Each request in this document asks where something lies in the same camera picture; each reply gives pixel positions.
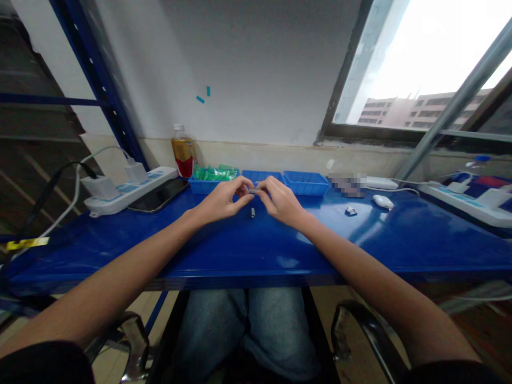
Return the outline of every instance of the person's hand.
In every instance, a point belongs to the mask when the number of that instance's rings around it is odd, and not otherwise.
[[[295,227],[300,221],[308,216],[302,205],[293,194],[292,190],[277,180],[274,176],[258,183],[256,194],[267,208],[270,216],[275,217],[283,223]]]
[[[254,185],[243,176],[219,183],[197,207],[189,211],[190,217],[199,225],[205,225],[234,216],[240,208],[254,198],[254,195],[249,194],[247,187],[254,188]],[[234,195],[238,196],[236,203],[233,203]]]

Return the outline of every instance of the jeans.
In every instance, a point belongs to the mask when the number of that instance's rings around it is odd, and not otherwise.
[[[298,287],[192,291],[173,358],[174,382],[205,382],[237,347],[290,381],[320,373]]]

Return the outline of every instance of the black sleeve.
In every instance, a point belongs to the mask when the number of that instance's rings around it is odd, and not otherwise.
[[[420,365],[405,376],[404,384],[502,384],[484,364],[469,360],[440,361]]]
[[[94,384],[94,376],[87,357],[77,345],[49,341],[1,359],[0,383]]]

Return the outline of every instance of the white mouse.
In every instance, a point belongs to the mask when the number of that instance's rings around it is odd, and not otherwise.
[[[375,201],[376,205],[381,206],[382,208],[387,208],[390,211],[395,206],[390,199],[388,199],[386,196],[381,195],[373,195],[373,201]]]

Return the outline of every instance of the blue workbench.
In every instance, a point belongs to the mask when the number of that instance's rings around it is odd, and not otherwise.
[[[329,191],[300,196],[328,227],[359,245],[408,281],[509,277],[512,245],[404,191],[395,208]],[[115,257],[194,207],[204,196],[187,189],[156,214],[124,210],[92,219],[82,215],[56,231],[51,244],[14,260],[8,272],[16,294],[64,293]],[[358,215],[345,214],[347,205]],[[256,217],[250,218],[250,208]],[[141,263],[150,255],[141,255]],[[270,217],[258,198],[233,218],[208,225],[174,257],[148,290],[340,284],[341,277],[300,233]]]

